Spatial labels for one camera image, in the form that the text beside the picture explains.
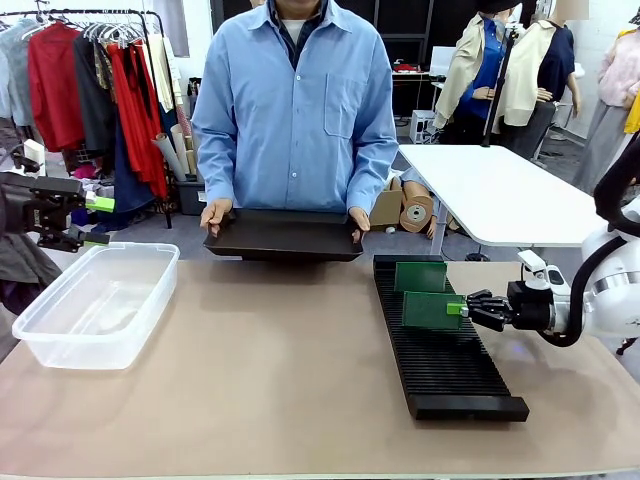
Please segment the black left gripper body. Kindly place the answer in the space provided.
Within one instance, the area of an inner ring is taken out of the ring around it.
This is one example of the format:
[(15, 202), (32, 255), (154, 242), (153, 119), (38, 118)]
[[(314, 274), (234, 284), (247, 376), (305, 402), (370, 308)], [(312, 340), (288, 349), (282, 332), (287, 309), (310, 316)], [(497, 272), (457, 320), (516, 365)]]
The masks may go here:
[(51, 190), (1, 186), (1, 234), (63, 232), (68, 228), (68, 198)]

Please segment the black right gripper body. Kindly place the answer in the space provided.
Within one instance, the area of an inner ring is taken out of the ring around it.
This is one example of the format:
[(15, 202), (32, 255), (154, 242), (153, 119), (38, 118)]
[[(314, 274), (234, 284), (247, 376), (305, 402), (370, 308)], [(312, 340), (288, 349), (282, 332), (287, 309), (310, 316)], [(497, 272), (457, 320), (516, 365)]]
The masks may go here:
[(507, 286), (507, 300), (512, 311), (510, 324), (519, 330), (546, 331), (553, 319), (553, 293), (550, 288), (530, 288), (522, 280)]

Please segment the person's left hand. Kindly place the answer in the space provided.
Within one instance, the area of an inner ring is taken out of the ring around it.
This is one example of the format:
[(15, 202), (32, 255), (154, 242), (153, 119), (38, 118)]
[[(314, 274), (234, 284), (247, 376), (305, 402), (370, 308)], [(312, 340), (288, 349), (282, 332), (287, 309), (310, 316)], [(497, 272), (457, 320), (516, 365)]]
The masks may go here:
[(355, 224), (355, 229), (352, 232), (353, 243), (361, 243), (365, 234), (370, 231), (369, 216), (367, 212), (360, 207), (351, 207), (349, 209), (349, 216)]

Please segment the person's right hand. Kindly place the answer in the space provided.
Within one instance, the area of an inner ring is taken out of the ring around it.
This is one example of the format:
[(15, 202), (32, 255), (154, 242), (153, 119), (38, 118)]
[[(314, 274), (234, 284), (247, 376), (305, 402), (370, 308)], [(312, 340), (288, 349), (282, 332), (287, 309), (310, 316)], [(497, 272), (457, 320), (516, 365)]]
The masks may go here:
[(232, 206), (232, 200), (229, 198), (219, 198), (210, 202), (201, 213), (200, 226), (216, 237), (224, 216), (231, 212)]

